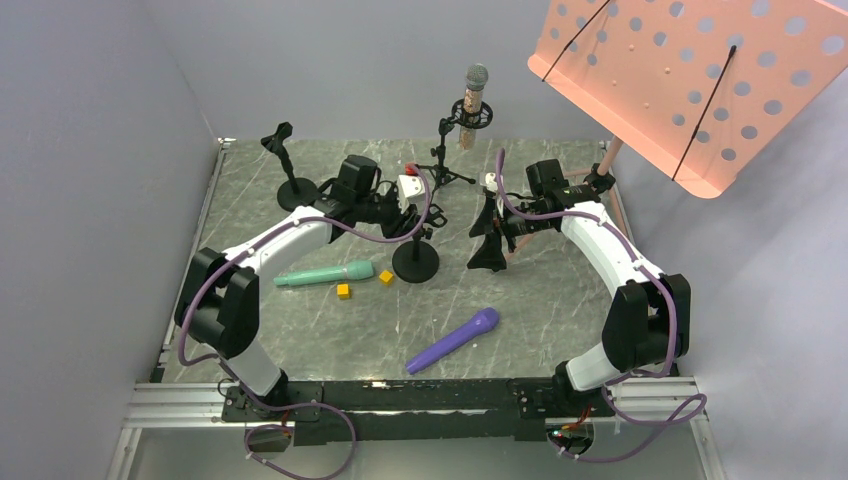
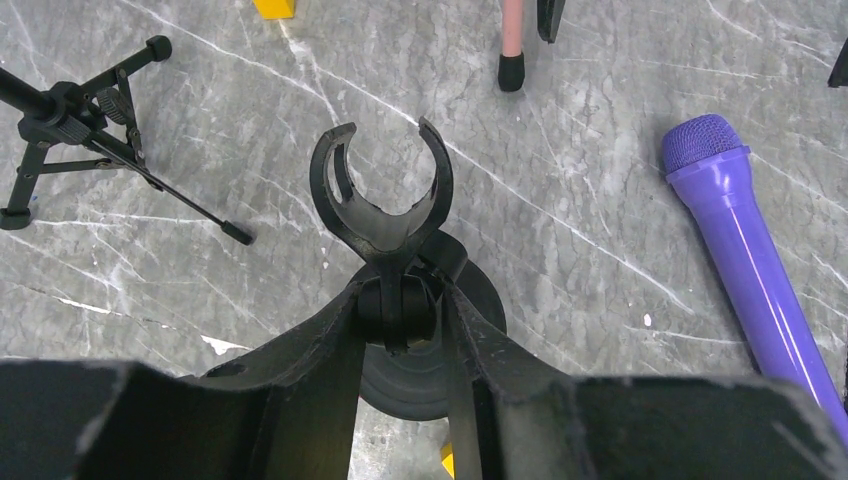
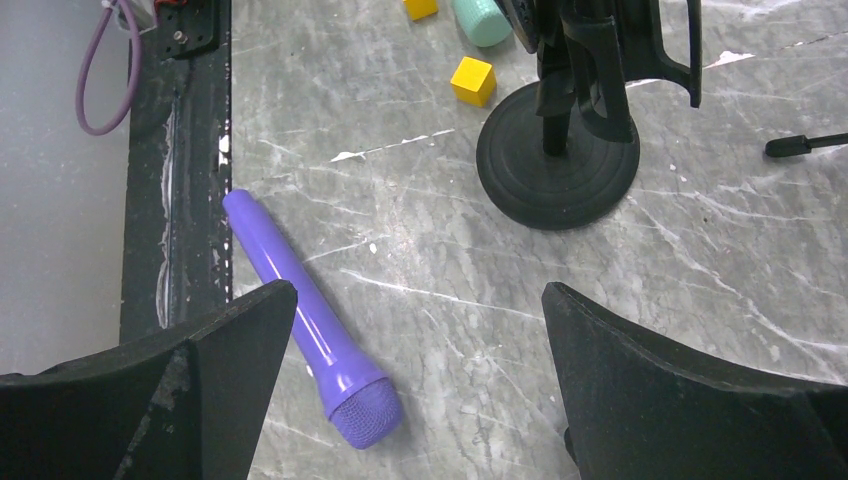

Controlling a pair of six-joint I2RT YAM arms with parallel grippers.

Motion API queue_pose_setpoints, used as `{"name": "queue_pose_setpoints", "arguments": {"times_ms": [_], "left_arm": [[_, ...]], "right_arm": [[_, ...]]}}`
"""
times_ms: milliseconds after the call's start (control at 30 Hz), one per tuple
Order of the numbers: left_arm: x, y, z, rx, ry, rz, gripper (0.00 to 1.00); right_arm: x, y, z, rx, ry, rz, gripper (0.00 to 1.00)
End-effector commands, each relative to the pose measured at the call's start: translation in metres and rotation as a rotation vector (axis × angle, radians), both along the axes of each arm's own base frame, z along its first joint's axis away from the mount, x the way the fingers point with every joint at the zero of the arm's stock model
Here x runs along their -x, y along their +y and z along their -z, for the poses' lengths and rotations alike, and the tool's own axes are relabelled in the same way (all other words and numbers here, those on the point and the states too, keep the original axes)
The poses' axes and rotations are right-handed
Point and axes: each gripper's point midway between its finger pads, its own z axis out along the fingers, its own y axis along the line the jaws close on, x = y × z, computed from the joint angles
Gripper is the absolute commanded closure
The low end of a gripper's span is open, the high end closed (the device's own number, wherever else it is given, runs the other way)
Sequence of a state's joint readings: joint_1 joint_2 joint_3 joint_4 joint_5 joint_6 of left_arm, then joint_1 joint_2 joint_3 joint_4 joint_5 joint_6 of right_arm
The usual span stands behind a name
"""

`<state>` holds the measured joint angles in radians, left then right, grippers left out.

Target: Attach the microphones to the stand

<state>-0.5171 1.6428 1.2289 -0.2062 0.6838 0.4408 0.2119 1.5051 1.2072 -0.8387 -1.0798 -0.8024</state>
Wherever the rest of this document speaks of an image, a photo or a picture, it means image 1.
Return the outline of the round-base mic stand front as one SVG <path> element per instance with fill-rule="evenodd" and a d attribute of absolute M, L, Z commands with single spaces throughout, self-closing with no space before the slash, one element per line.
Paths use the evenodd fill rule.
<path fill-rule="evenodd" d="M 424 216 L 425 225 L 408 242 L 401 244 L 393 253 L 392 268 L 403 281 L 413 284 L 430 280 L 438 271 L 440 257 L 429 243 L 434 230 L 447 223 L 444 210 L 432 204 Z"/>

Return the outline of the purple microphone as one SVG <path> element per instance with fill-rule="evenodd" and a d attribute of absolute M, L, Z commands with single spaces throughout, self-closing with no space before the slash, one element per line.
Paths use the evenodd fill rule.
<path fill-rule="evenodd" d="M 499 323 L 500 314 L 493 307 L 479 310 L 468 321 L 410 359 L 405 365 L 406 372 L 410 375 L 422 372 L 476 337 L 494 330 Z"/>

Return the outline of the rhinestone glitter microphone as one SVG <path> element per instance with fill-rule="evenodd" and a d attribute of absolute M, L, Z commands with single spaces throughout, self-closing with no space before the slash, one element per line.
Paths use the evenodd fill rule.
<path fill-rule="evenodd" d="M 460 115 L 459 146 L 463 150 L 474 147 L 476 140 L 475 125 L 479 123 L 482 111 L 483 89 L 488 82 L 487 68 L 480 63 L 468 67 L 465 77 L 466 90 Z"/>

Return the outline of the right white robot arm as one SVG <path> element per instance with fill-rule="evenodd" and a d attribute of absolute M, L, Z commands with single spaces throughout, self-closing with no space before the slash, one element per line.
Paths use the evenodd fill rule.
<path fill-rule="evenodd" d="M 643 256 L 614 224 L 599 194 L 586 183 L 572 185 L 556 159 L 526 169 L 530 197 L 509 201 L 499 171 L 481 178 L 485 203 L 469 231 L 483 237 L 470 269 L 506 269 L 506 252 L 517 239 L 555 230 L 576 245 L 612 297 L 598 344 L 567 360 L 561 377 L 568 391 L 590 391 L 650 365 L 669 372 L 690 346 L 691 286 Z"/>

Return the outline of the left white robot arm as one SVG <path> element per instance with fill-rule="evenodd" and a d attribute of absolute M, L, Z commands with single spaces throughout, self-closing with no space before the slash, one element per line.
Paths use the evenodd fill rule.
<path fill-rule="evenodd" d="M 258 338 L 261 297 L 275 275 L 344 234 L 397 243 L 423 229 L 433 190 L 421 169 L 408 165 L 387 189 L 379 172 L 375 161 L 351 155 L 326 191 L 268 230 L 222 252 L 197 251 L 174 314 L 180 364 L 216 360 L 265 404 L 290 404 L 288 377 Z"/>

